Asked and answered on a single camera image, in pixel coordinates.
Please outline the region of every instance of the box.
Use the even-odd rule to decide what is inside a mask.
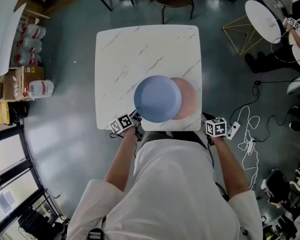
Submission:
[[[31,101],[25,89],[36,80],[45,80],[45,70],[40,66],[21,66],[9,70],[0,80],[2,97],[0,102]]]

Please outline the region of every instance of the black window frame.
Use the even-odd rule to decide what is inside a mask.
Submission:
[[[45,192],[44,187],[41,184],[41,181],[38,177],[34,164],[32,162],[27,141],[24,134],[24,126],[17,125],[15,127],[0,131],[0,141],[10,138],[12,136],[19,135],[21,146],[24,152],[25,160],[21,163],[18,163],[14,167],[8,169],[7,171],[0,174],[0,190],[2,189],[1,186],[7,182],[12,183],[17,180],[19,177],[24,175],[27,172],[31,172],[34,181],[38,187],[33,194],[31,194],[25,201],[23,201],[20,205],[18,205],[9,215],[7,215],[1,222],[0,222],[0,235],[5,232],[5,230],[15,222],[26,210],[29,206],[32,206],[40,197],[45,197],[49,206],[52,208],[54,215],[58,215],[56,212],[56,208],[51,205],[51,201],[48,201],[48,195]]]

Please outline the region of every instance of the shirt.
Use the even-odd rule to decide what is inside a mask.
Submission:
[[[101,228],[109,240],[241,240],[263,238],[254,191],[224,200],[206,150],[196,142],[160,139],[137,153],[125,195],[91,180],[68,227],[68,240]]]

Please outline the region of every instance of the blue plate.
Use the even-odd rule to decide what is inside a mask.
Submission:
[[[181,107],[181,92],[169,77],[153,75],[144,79],[136,88],[134,105],[145,120],[162,123],[178,113]]]

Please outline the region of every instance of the floor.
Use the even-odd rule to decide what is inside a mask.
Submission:
[[[199,28],[202,56],[202,111],[229,120],[232,112],[255,99],[254,81],[282,81],[300,74],[292,69],[280,69],[253,74],[243,57],[239,57],[221,27],[245,14],[247,0],[235,3],[227,0],[194,0],[194,19],[189,20],[191,7],[167,8],[167,24],[195,25]],[[70,218],[90,179],[102,179],[116,154],[120,140],[108,138],[108,131],[97,129],[94,95],[95,43],[99,31],[161,23],[161,7],[150,0],[112,0],[109,12],[99,0],[80,0],[56,13],[46,23],[41,57],[46,78],[55,84],[49,98],[31,102],[25,120],[25,135],[30,153],[43,185],[58,199],[64,214]],[[270,44],[261,42],[253,53],[270,51]],[[260,116],[260,124],[251,134],[257,139],[267,136],[266,123],[270,115],[283,120],[287,110],[300,106],[300,98],[286,95],[287,83],[262,84],[258,102],[250,105],[250,114]],[[247,111],[240,122],[246,125]],[[258,143],[259,171],[256,194],[260,184],[272,168],[279,168],[289,180],[294,179],[300,157],[300,132],[278,126],[272,120],[270,137]],[[245,152],[237,145],[243,141],[241,130],[228,141],[236,158],[241,161]],[[214,147],[212,153],[217,160]],[[256,163],[249,157],[246,166]],[[246,171],[250,178],[254,170]],[[215,166],[216,179],[223,184],[219,162]],[[259,201],[261,215],[268,220],[283,211]]]

